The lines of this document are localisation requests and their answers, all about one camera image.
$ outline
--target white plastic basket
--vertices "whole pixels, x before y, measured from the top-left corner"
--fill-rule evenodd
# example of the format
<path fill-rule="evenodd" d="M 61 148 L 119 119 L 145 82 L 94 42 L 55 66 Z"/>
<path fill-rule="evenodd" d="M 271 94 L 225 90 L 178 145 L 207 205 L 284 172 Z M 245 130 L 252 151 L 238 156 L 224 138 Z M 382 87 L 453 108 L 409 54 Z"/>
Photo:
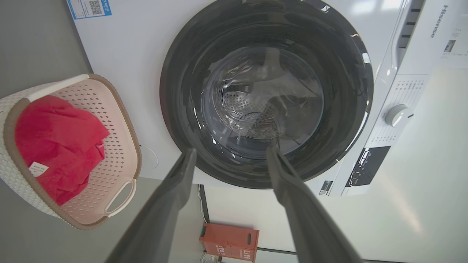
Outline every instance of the white plastic basket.
<path fill-rule="evenodd" d="M 91 112 L 110 132 L 104 142 L 105 159 L 89 175 L 87 187 L 77 196 L 57 205 L 34 178 L 15 143 L 15 126 L 29 103 L 54 95 L 75 108 Z M 117 91 L 105 78 L 83 74 L 64 81 L 28 88 L 0 99 L 0 178 L 37 209 L 62 218 L 78 229 L 93 229 L 124 209 L 136 191 L 141 169 L 138 141 Z M 108 211 L 120 191 L 132 184 L 127 199 Z"/>

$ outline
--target hisense logo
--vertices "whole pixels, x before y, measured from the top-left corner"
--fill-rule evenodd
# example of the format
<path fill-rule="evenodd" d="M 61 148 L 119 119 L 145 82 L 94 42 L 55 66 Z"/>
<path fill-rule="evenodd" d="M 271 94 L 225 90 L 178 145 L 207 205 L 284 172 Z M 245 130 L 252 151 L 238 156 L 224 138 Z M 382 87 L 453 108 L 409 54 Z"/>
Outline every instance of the hisense logo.
<path fill-rule="evenodd" d="M 444 16 L 445 12 L 447 12 L 447 7 L 444 6 L 444 9 L 442 9 L 442 12 L 440 12 L 439 19 L 437 20 L 436 26 L 434 27 L 434 30 L 432 31 L 431 38 L 436 35 L 437 28 L 439 28 L 440 21 L 442 20 L 442 17 Z"/>

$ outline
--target front-load washer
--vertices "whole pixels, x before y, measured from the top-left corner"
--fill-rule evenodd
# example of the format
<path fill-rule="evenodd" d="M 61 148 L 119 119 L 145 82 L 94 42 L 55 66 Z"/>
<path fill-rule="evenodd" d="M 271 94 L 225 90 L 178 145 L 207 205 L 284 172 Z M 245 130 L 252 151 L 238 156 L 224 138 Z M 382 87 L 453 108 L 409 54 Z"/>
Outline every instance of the front-load washer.
<path fill-rule="evenodd" d="M 194 183 L 267 189 L 263 150 L 276 145 L 322 196 L 367 190 L 458 4 L 79 2 L 69 5 L 89 62 L 119 90 L 142 145 L 140 176 L 164 178 L 194 147 Z"/>

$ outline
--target red storage box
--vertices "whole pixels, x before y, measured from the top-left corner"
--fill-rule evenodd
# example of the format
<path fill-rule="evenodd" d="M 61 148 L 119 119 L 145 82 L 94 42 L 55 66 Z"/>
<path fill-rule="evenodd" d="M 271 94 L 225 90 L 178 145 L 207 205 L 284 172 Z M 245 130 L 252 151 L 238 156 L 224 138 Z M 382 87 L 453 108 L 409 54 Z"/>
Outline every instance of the red storage box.
<path fill-rule="evenodd" d="M 209 223 L 203 225 L 206 231 L 200 241 L 208 254 L 255 262 L 259 230 Z"/>

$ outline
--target red garment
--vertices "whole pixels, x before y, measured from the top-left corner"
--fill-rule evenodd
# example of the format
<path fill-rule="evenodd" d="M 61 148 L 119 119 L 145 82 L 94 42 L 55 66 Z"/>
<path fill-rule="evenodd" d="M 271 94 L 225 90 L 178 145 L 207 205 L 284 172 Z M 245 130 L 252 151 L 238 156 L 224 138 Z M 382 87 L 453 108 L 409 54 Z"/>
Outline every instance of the red garment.
<path fill-rule="evenodd" d="M 87 186 L 89 172 L 104 159 L 102 140 L 108 135 L 94 115 L 48 95 L 21 113 L 15 141 L 28 167 L 33 162 L 49 167 L 36 179 L 63 205 Z"/>

